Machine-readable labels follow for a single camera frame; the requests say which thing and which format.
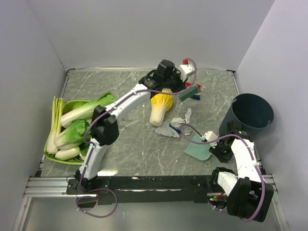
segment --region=cable clip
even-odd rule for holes
[[[256,160],[255,160],[255,161],[252,161],[252,165],[253,165],[253,166],[259,166],[259,165],[260,165],[260,162],[257,162]]]
[[[240,147],[240,148],[249,148],[251,151],[254,151],[254,146],[244,146],[244,147]]]

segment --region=green leafy vegetable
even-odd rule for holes
[[[62,127],[67,128],[73,120],[76,119],[90,119],[93,116],[93,112],[96,106],[100,105],[102,107],[105,107],[113,102],[115,102],[114,96],[108,92],[102,97],[85,103],[84,105],[80,106],[79,108],[72,110],[65,115],[61,116],[60,118],[60,124]]]
[[[72,107],[72,110],[75,110],[79,107],[81,107],[82,105],[84,105],[85,103],[84,102],[77,102],[74,104],[74,106]]]
[[[60,133],[54,140],[54,144],[61,150],[75,148],[82,144],[83,137],[89,123],[83,119],[74,120],[71,125]]]
[[[80,146],[80,154],[79,154],[79,157],[81,158],[81,159],[85,159],[86,158],[86,155],[87,155],[87,153],[88,153],[88,150],[89,150],[89,147],[90,147],[90,145],[89,144],[82,144],[81,146]]]
[[[74,157],[72,160],[74,160],[75,162],[80,162],[82,163],[84,160],[80,158],[80,156]]]

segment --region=bok choy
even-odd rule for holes
[[[69,150],[59,150],[54,157],[58,160],[68,160],[80,154],[80,148],[75,147]]]
[[[96,106],[100,105],[102,107],[105,107],[113,102],[115,102],[114,96],[108,92],[102,97],[85,103],[84,105],[66,113],[65,115],[61,116],[60,118],[60,124],[62,127],[67,128],[73,120],[76,119],[90,119],[93,116],[93,112]]]
[[[83,137],[89,127],[83,119],[74,120],[71,125],[61,132],[54,140],[54,144],[61,150],[69,150],[83,143]]]

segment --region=white vegetable stem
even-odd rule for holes
[[[80,154],[80,148],[79,147],[75,147],[69,150],[59,150],[55,157],[58,160],[68,160],[71,158],[74,158],[76,156],[78,156]]]
[[[163,124],[166,108],[163,105],[152,107],[150,124],[159,127]]]
[[[73,120],[76,119],[89,119],[93,116],[94,108],[97,106],[96,104],[87,107],[88,104],[84,104],[81,107],[70,111],[60,118],[60,124],[62,127],[67,128]]]
[[[85,156],[83,156],[81,153],[79,154],[79,156],[80,156],[80,158],[81,158],[81,159],[83,159],[83,160],[85,160],[85,159],[86,159],[86,157],[85,157]]]

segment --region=bucket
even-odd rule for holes
[[[256,135],[272,123],[274,111],[262,97],[250,93],[240,94],[234,98],[220,127],[219,134],[227,134],[227,123],[233,120],[242,124],[242,130]]]

